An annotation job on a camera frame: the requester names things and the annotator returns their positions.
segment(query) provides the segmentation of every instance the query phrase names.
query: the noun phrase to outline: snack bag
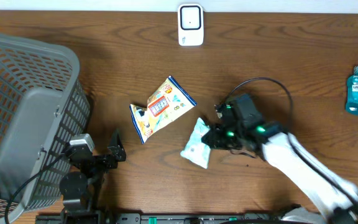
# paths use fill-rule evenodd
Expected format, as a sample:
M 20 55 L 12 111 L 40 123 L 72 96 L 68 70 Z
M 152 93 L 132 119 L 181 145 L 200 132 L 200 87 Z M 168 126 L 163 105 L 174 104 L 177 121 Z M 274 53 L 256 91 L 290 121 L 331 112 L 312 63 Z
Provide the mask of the snack bag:
M 159 129 L 179 118 L 197 103 L 169 76 L 149 97 L 147 108 L 130 105 L 132 122 L 142 144 Z
M 183 158 L 194 162 L 204 169 L 208 168 L 209 154 L 211 148 L 201 142 L 201 138 L 209 131 L 209 127 L 205 125 L 201 118 L 198 118 L 194 131 L 192 132 L 188 143 L 184 150 L 180 152 Z

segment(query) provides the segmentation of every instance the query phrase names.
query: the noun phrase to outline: chip bag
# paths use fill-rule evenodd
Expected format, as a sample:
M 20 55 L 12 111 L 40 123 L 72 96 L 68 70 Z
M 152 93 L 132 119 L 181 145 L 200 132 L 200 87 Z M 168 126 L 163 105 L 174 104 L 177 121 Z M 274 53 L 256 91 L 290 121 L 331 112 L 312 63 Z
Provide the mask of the chip bag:
M 132 122 L 142 144 L 159 129 L 179 118 L 197 103 L 169 76 L 149 97 L 147 108 L 130 105 Z

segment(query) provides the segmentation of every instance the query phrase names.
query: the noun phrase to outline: white device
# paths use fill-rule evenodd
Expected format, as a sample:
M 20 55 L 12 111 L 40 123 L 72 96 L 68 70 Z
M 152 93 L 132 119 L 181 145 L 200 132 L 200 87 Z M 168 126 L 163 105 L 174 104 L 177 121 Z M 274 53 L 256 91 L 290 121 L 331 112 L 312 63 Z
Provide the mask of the white device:
M 182 46 L 198 46 L 204 41 L 203 8 L 182 4 L 178 8 L 178 41 Z

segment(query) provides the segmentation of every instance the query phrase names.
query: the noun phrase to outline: wood grain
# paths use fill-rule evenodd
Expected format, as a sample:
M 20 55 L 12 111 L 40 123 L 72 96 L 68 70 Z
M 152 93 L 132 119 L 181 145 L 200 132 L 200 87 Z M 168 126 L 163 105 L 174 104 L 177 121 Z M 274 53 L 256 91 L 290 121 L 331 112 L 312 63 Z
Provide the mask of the wood grain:
M 180 47 L 177 16 L 163 12 L 0 11 L 0 32 L 65 45 L 79 57 L 80 81 L 94 101 L 88 132 L 97 151 L 120 128 L 128 155 L 106 175 L 101 205 L 144 213 L 241 213 L 291 203 L 315 210 L 260 159 L 213 151 L 204 170 L 179 155 L 197 117 L 216 121 L 213 105 L 258 76 L 288 87 L 300 142 L 358 185 L 358 116 L 344 110 L 346 78 L 358 65 L 358 15 L 206 13 L 204 21 L 200 47 Z M 169 75 L 198 106 L 141 145 L 128 106 L 145 105 Z M 268 119 L 285 122 L 288 103 L 279 87 L 258 82 L 244 91 Z M 57 202 L 40 213 L 61 209 Z M 33 223 L 36 214 L 17 223 Z

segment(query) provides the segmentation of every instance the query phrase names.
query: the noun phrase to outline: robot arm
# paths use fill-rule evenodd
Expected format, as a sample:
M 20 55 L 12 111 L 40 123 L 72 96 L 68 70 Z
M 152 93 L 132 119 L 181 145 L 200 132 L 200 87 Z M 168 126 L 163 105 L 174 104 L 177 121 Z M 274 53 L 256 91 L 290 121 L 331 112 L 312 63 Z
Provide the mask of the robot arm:
M 326 220 L 355 223 L 358 218 L 356 185 L 320 163 L 294 135 L 287 134 L 281 124 L 266 123 L 250 96 L 228 98 L 216 106 L 216 112 L 222 123 L 211 126 L 202 137 L 203 143 L 211 149 L 240 150 L 245 155 L 261 157 L 288 176 Z
M 294 135 L 290 134 L 290 137 L 299 152 L 302 153 L 314 167 L 324 172 L 326 176 L 340 185 L 358 202 L 358 188 L 355 184 L 344 180 L 330 171 L 304 149 Z M 287 134 L 278 133 L 270 137 L 268 141 L 262 145 L 262 152 L 264 159 L 289 177 L 294 184 L 310 198 L 326 219 L 332 217 L 334 211 L 338 208 L 347 210 L 353 206 L 352 202 L 343 193 L 334 188 L 293 152 L 291 145 L 288 143 Z

